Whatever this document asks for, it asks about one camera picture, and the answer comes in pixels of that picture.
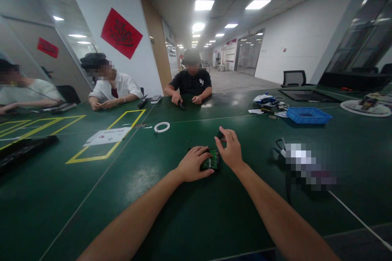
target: black t-shirt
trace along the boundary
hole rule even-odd
[[[180,71],[169,83],[175,90],[180,88],[180,95],[200,95],[206,88],[211,87],[209,73],[201,69],[196,75],[190,75],[187,71]]]

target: red paper poster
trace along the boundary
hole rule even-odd
[[[131,59],[143,35],[127,22],[116,10],[110,10],[103,25],[101,38]]]
[[[53,58],[57,58],[58,57],[58,47],[56,47],[55,45],[49,43],[48,41],[39,38],[38,40],[38,50],[46,53],[47,55],[53,57]]]

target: hand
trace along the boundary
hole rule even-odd
[[[91,108],[92,108],[94,111],[98,111],[98,110],[101,109],[101,103],[99,103],[99,102],[92,102],[92,103],[90,103],[90,104],[91,104]]]
[[[102,109],[110,109],[118,105],[118,98],[114,100],[107,100],[101,104]]]
[[[196,105],[199,105],[199,104],[201,104],[202,99],[200,98],[200,96],[194,96],[194,97],[192,98],[192,102],[193,102],[194,104],[196,104]]]
[[[223,161],[225,161],[231,169],[240,167],[243,165],[244,161],[242,160],[241,145],[237,139],[236,133],[233,130],[224,129],[221,126],[219,127],[219,130],[224,134],[227,143],[226,148],[223,148],[220,139],[215,137],[216,147],[218,148]]]
[[[178,106],[178,101],[181,101],[181,103],[183,102],[183,99],[181,98],[181,95],[179,92],[176,92],[172,97],[171,97],[171,101],[176,104]]]
[[[213,169],[200,171],[200,165],[209,157],[210,153],[204,153],[208,147],[196,146],[189,150],[185,157],[181,160],[178,167],[175,169],[180,176],[181,181],[195,181],[208,177],[214,173]]]

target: doorway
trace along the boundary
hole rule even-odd
[[[263,37],[264,29],[238,39],[238,59],[234,70],[254,76]]]

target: yellow rectangle outline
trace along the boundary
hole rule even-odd
[[[42,119],[35,120],[35,121],[33,121],[33,122],[29,123],[29,124],[26,124],[26,125],[24,125],[24,126],[28,126],[28,125],[31,125],[31,124],[33,124],[33,123],[35,123],[35,122],[42,121],[42,120],[53,120],[53,121],[48,122],[47,124],[44,124],[43,126],[40,126],[39,128],[37,128],[37,129],[35,129],[35,130],[32,130],[32,131],[30,131],[30,132],[28,132],[28,133],[22,135],[18,140],[13,141],[12,143],[9,143],[8,145],[6,145],[6,146],[4,146],[4,147],[1,147],[0,150],[2,150],[2,149],[4,149],[4,148],[6,148],[6,147],[8,147],[8,146],[10,146],[10,145],[12,145],[12,144],[18,142],[18,141],[20,141],[20,140],[22,140],[22,139],[26,139],[26,138],[30,137],[31,135],[33,135],[33,134],[35,134],[35,133],[38,133],[39,131],[41,131],[41,130],[47,128],[48,126],[51,126],[51,125],[53,125],[53,124],[59,122],[60,120],[67,119],[67,118],[76,118],[76,117],[78,117],[78,119],[72,121],[71,123],[67,124],[66,126],[60,128],[59,130],[57,130],[57,131],[55,131],[54,133],[50,134],[50,135],[54,135],[54,134],[56,134],[56,133],[62,131],[63,129],[69,127],[71,124],[77,122],[78,120],[82,119],[82,118],[85,117],[85,116],[86,116],[86,115],[77,115],[77,116],[67,116],[67,117],[42,118]]]
[[[124,117],[124,115],[126,115],[127,113],[130,112],[139,112],[141,111],[141,114],[139,114],[138,118],[136,118],[136,120],[133,122],[133,124],[131,125],[131,128],[133,128],[135,126],[135,124],[138,122],[138,120],[140,119],[140,117],[142,117],[142,115],[144,114],[144,112],[146,111],[145,109],[141,109],[141,110],[131,110],[131,111],[125,111],[115,122],[113,122],[107,129],[111,129],[112,126],[114,126],[121,118]],[[77,153],[75,156],[73,156],[69,161],[67,161],[65,164],[71,164],[71,163],[80,163],[80,162],[88,162],[88,161],[95,161],[95,160],[104,160],[109,158],[109,156],[114,152],[114,150],[118,147],[118,145],[121,143],[121,141],[117,142],[114,144],[114,146],[110,149],[110,151],[103,156],[96,156],[96,157],[87,157],[87,158],[81,158],[81,159],[77,159],[77,157],[79,157],[84,151],[86,151],[89,146],[84,147],[82,150],[80,150],[79,153]]]
[[[5,130],[1,130],[0,133],[5,132],[5,131],[9,131],[10,129],[13,129],[13,128],[16,128],[16,127],[18,127],[18,126],[21,126],[22,124],[25,124],[26,122],[29,122],[29,121],[31,121],[31,119],[29,119],[29,120],[18,120],[18,121],[11,121],[11,122],[2,123],[2,124],[0,124],[0,126],[5,125],[5,124],[13,124],[13,123],[18,123],[18,122],[20,122],[19,124],[14,125],[14,126],[11,126],[10,128],[7,128],[7,129],[5,129]]]

